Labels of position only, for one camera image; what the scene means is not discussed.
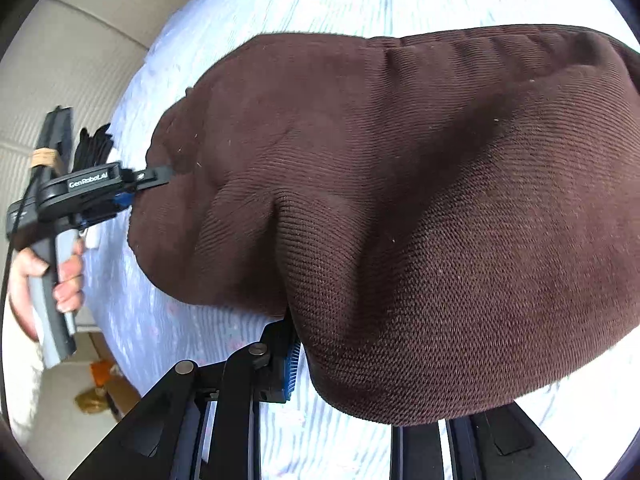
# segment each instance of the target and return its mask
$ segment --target brown fabric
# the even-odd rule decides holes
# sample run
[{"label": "brown fabric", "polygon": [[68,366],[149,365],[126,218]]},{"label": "brown fabric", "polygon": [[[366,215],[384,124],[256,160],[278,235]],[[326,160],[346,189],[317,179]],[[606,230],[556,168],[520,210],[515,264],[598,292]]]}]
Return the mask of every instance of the brown fabric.
[{"label": "brown fabric", "polygon": [[260,36],[160,120],[129,243],[179,300],[288,303],[344,412],[484,410],[640,321],[639,84],[575,27]]}]

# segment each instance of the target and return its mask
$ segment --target white bedsheet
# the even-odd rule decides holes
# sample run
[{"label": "white bedsheet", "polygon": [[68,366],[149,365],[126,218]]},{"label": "white bedsheet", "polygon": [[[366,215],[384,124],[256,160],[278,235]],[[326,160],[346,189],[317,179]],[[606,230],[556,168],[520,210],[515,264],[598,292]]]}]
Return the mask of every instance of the white bedsheet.
[{"label": "white bedsheet", "polygon": [[[123,162],[145,167],[161,114],[218,59],[260,32],[406,36],[508,23],[583,25],[640,50],[609,0],[192,0],[167,23],[111,124]],[[142,394],[175,362],[224,360],[268,322],[181,304],[154,288],[126,242],[128,214],[102,226],[86,257],[86,300]],[[583,369],[520,400],[584,480],[601,480],[640,427],[640,331]],[[263,406],[263,478],[387,479],[390,430],[318,397],[304,356],[292,401]]]}]

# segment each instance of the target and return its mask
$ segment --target human hand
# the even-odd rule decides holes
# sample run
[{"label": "human hand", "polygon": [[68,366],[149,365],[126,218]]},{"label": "human hand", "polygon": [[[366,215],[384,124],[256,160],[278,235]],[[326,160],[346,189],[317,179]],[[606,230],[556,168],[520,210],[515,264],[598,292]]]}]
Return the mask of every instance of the human hand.
[{"label": "human hand", "polygon": [[[60,312],[78,310],[84,302],[82,293],[82,253],[84,242],[78,238],[74,244],[73,255],[58,266],[60,282],[53,290]],[[9,273],[9,304],[18,325],[34,341],[38,340],[33,320],[33,303],[29,293],[28,277],[42,276],[49,266],[30,249],[21,250],[11,264]]]}]

